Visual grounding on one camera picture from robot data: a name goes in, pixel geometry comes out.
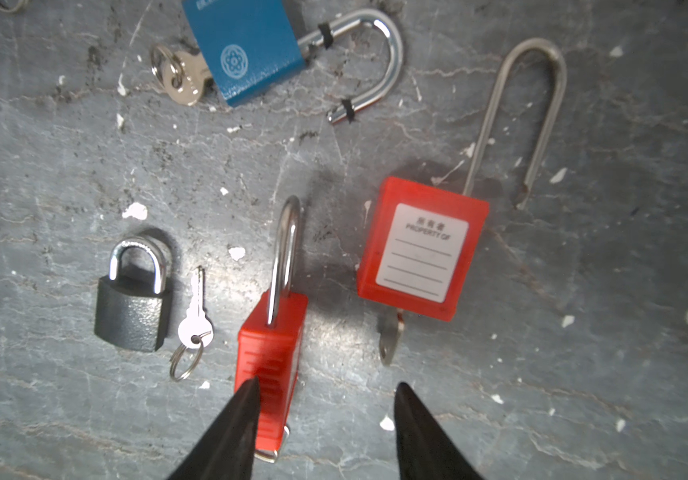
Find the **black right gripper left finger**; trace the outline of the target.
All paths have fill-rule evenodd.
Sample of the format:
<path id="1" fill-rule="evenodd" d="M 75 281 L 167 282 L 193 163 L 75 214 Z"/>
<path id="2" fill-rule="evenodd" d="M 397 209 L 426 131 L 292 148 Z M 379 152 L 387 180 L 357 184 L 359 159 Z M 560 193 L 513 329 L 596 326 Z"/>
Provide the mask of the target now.
<path id="1" fill-rule="evenodd" d="M 246 380 L 169 479 L 250 479 L 260 414 L 257 378 Z"/>

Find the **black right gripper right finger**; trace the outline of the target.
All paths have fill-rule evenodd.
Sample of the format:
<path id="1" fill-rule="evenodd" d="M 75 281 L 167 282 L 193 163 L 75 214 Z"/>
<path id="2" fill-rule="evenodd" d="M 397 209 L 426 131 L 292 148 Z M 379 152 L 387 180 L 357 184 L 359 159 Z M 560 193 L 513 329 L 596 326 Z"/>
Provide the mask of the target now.
<path id="1" fill-rule="evenodd" d="M 483 480 L 406 382 L 395 391 L 394 422 L 401 479 Z"/>

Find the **small silver key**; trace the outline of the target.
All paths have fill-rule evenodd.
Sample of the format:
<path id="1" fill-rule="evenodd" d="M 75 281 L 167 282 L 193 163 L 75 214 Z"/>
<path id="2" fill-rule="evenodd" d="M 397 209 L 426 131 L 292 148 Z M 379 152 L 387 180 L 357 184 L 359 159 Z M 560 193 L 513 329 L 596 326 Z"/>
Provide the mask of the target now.
<path id="1" fill-rule="evenodd" d="M 200 363 L 205 348 L 213 341 L 213 324 L 205 310 L 205 269 L 202 266 L 198 266 L 193 273 L 190 287 L 192 296 L 189 306 L 177 329 L 180 345 L 170 358 L 169 377 L 174 382 L 190 377 Z M 187 352 L 193 352 L 194 359 L 186 370 L 178 373 L 179 363 Z"/>

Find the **small black padlock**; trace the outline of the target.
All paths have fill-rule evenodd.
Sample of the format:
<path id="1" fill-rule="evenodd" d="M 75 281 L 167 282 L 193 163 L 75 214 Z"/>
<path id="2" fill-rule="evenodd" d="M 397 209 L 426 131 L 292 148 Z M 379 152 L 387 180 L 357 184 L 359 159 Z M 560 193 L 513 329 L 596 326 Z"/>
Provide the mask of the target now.
<path id="1" fill-rule="evenodd" d="M 123 255 L 131 249 L 151 259 L 151 282 L 121 273 Z M 158 245 L 145 236 L 122 239 L 110 254 L 108 274 L 98 280 L 94 334 L 122 349 L 155 352 L 167 335 L 171 303 L 167 264 Z"/>

